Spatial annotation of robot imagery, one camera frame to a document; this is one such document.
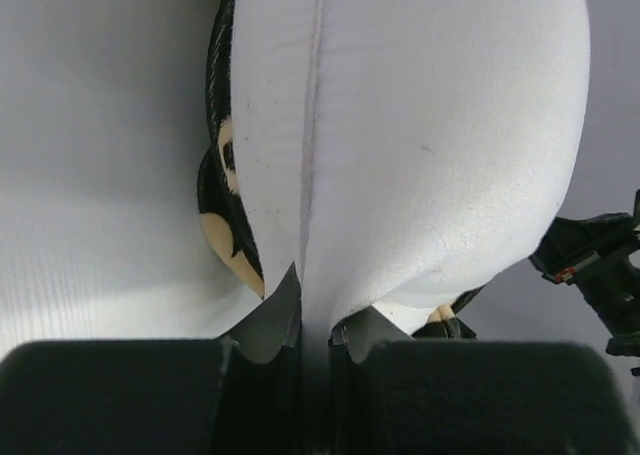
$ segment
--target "white cloth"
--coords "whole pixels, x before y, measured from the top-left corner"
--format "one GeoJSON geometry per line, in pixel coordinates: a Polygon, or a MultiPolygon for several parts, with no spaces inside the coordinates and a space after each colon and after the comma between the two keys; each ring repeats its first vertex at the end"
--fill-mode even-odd
{"type": "Polygon", "coordinates": [[[571,178],[589,48],[585,0],[237,0],[234,149],[267,295],[295,260],[304,323],[328,332],[530,255],[571,178]]]}

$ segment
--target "gray background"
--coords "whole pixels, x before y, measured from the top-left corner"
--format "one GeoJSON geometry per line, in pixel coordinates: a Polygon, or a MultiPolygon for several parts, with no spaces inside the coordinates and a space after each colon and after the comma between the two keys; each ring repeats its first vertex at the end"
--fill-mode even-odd
{"type": "MultiPolygon", "coordinates": [[[[213,336],[255,301],[200,233],[203,75],[218,0],[0,0],[0,354],[41,337],[213,336]]],[[[640,4],[588,0],[592,76],[561,215],[640,188],[640,4]]],[[[481,337],[608,334],[521,263],[465,309],[481,337]]],[[[631,361],[607,358],[628,395],[631,361]]]]}

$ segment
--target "gray floor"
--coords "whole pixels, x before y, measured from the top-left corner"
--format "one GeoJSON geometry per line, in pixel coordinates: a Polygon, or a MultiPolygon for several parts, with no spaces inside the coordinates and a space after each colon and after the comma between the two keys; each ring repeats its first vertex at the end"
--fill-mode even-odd
{"type": "MultiPolygon", "coordinates": [[[[185,195],[206,143],[202,79],[216,1],[0,0],[0,336],[11,341],[3,350],[41,336],[212,335],[254,303],[211,268],[185,195]],[[72,203],[60,206],[63,198],[72,203]],[[119,230],[132,223],[135,233],[119,230]],[[31,253],[36,263],[26,266],[53,266],[56,286],[17,275],[31,253]],[[78,270],[91,279],[65,286],[78,270]],[[193,290],[193,280],[206,286],[193,290]],[[165,283],[197,294],[159,308],[158,296],[175,297],[147,288],[165,283]],[[124,300],[119,284],[148,296],[124,300]],[[51,306],[42,290],[91,300],[51,306]],[[206,305],[211,290],[232,296],[206,305]],[[132,307],[137,318],[124,320],[132,307]],[[182,331],[180,313],[197,328],[182,331]],[[214,332],[202,328],[212,324],[214,332]]],[[[629,211],[640,188],[640,4],[588,3],[591,93],[561,211],[579,218],[629,211]]],[[[463,318],[483,338],[574,340],[601,352],[608,339],[577,290],[543,282],[527,263],[501,275],[463,318]]],[[[633,364],[607,360],[628,395],[633,364]]]]}

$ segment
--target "white surface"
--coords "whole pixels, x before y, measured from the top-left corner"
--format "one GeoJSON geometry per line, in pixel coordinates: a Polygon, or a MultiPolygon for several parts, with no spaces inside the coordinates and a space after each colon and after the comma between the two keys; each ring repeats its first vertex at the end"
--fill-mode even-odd
{"type": "MultiPolygon", "coordinates": [[[[215,335],[254,305],[197,221],[216,1],[0,0],[0,353],[40,337],[215,335]]],[[[640,5],[587,2],[592,77],[570,217],[629,211],[640,179],[640,5]]],[[[463,319],[490,339],[602,353],[608,338],[577,291],[526,262],[463,319]]],[[[632,363],[607,360],[628,393],[632,363]]]]}
{"type": "Polygon", "coordinates": [[[303,260],[303,320],[326,337],[528,257],[582,132],[585,1],[289,1],[237,0],[234,25],[240,191],[261,258],[282,258],[267,295],[303,260]]]}

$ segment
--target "beige patch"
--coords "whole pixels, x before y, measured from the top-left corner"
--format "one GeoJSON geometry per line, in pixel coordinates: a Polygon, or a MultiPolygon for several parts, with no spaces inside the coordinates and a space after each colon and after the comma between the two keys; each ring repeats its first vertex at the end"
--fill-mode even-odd
{"type": "Polygon", "coordinates": [[[224,160],[224,147],[227,143],[233,140],[233,125],[231,123],[231,117],[227,118],[220,125],[220,133],[218,133],[218,156],[222,162],[222,167],[224,168],[224,175],[227,179],[227,187],[231,193],[237,195],[240,191],[238,187],[238,177],[236,176],[236,172],[227,167],[227,164],[224,160]]]}
{"type": "Polygon", "coordinates": [[[440,305],[438,308],[436,308],[435,312],[433,312],[431,315],[429,315],[429,319],[427,320],[427,323],[442,322],[444,320],[449,320],[451,318],[455,318],[456,314],[453,313],[451,305],[452,305],[452,303],[447,303],[445,305],[440,305]]]}
{"type": "Polygon", "coordinates": [[[225,219],[215,213],[206,213],[202,215],[201,221],[205,237],[216,255],[251,290],[257,293],[260,298],[264,298],[264,282],[253,269],[245,254],[240,251],[235,257],[231,256],[233,253],[233,234],[225,219]]]}

